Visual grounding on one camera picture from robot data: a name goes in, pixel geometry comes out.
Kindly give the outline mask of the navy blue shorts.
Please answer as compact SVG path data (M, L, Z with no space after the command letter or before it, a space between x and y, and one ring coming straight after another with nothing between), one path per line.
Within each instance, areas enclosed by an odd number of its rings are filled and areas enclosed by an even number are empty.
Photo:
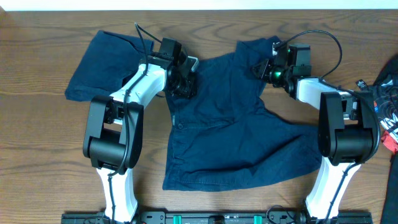
M271 113L261 100L265 83L251 73L276 42L239 41L234 52L200 62L193 98L167 95L172 129L164 190L249 189L319 169L317 127Z

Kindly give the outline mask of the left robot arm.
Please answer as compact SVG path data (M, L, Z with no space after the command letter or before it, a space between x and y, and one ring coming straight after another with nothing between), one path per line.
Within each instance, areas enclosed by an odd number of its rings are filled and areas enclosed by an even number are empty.
M103 223L133 221L138 207L133 168L142 151L144 110L160 91L186 99L195 96L198 64L180 42L164 38L158 51L145 52L137 72L122 88L91 100L83 155L103 183Z

